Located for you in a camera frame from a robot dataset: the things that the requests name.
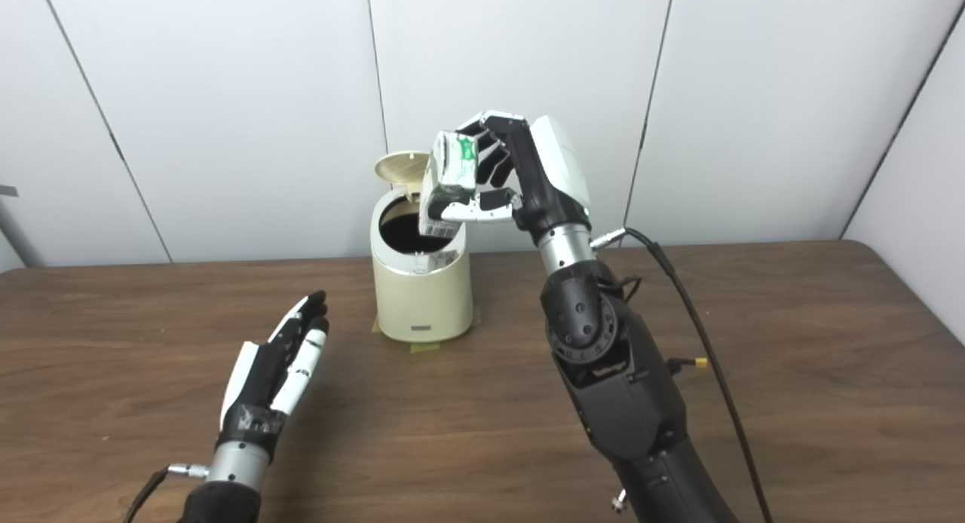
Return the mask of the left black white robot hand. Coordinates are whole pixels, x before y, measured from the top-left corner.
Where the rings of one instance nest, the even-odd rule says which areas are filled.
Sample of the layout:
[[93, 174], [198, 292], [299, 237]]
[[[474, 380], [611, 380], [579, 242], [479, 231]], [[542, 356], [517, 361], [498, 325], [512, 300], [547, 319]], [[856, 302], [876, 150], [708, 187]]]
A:
[[325, 292], [287, 311], [268, 341], [245, 341], [222, 402], [215, 447], [244, 443], [274, 458], [280, 434], [314, 376], [329, 334]]

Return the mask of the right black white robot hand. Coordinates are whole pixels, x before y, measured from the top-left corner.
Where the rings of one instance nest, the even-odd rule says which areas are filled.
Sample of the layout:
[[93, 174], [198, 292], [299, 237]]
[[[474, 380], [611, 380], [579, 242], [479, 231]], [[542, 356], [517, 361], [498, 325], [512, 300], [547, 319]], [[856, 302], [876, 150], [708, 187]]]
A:
[[548, 115], [487, 111], [438, 134], [421, 184], [419, 232], [513, 222], [538, 242], [562, 225], [590, 230], [590, 193], [568, 134]]

